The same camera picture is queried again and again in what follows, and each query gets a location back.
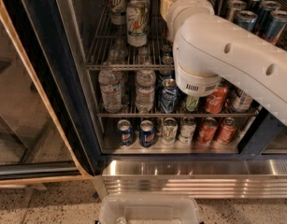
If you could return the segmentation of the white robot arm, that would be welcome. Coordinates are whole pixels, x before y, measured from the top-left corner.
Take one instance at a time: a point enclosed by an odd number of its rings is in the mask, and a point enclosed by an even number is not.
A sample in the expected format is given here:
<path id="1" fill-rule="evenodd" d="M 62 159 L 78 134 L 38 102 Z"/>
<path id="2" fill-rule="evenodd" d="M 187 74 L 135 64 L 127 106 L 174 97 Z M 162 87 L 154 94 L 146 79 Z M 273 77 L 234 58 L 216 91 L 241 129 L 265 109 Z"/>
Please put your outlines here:
<path id="1" fill-rule="evenodd" d="M 287 51 L 214 14 L 208 0 L 160 0 L 176 82 L 203 97 L 226 79 L 287 126 Z"/>

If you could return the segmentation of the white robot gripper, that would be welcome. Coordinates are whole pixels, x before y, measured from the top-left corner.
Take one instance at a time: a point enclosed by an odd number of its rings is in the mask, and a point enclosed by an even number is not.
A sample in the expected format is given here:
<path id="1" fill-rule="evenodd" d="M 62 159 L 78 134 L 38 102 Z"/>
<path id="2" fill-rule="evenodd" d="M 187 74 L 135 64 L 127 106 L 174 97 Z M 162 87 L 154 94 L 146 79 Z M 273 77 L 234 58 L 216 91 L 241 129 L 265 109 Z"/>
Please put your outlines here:
<path id="1" fill-rule="evenodd" d="M 213 15 L 212 4 L 208 0 L 160 0 L 160 14 L 168 30 L 167 39 L 173 42 L 185 20 L 197 13 Z"/>

